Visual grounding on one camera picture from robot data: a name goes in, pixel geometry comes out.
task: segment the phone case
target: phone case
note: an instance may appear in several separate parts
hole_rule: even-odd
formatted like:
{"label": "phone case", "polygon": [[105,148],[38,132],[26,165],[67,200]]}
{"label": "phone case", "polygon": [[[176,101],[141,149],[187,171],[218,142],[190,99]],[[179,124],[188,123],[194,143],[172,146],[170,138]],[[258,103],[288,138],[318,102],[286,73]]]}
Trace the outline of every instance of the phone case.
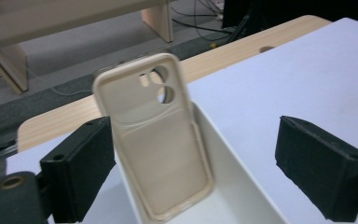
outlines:
{"label": "phone case", "polygon": [[203,199],[212,173],[181,67],[161,53],[104,71],[93,83],[116,153],[147,214],[168,220]]}

